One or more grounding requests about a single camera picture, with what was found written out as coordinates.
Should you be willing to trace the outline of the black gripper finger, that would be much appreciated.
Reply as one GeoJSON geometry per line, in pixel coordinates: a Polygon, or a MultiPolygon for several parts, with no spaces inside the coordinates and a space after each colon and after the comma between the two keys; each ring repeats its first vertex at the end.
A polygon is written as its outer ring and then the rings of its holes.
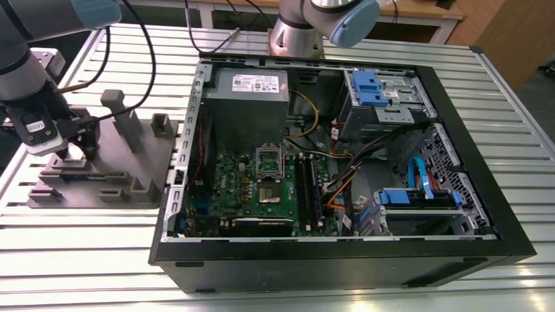
{"type": "Polygon", "coordinates": [[[79,162],[80,161],[80,148],[70,143],[68,147],[56,153],[59,158],[66,162],[79,162]]]}
{"type": "MultiPolygon", "coordinates": [[[[87,122],[94,117],[87,109],[74,109],[79,122],[87,122]]],[[[99,123],[79,125],[78,135],[71,139],[71,143],[78,146],[87,160],[94,160],[99,150],[100,126],[99,123]]]]}

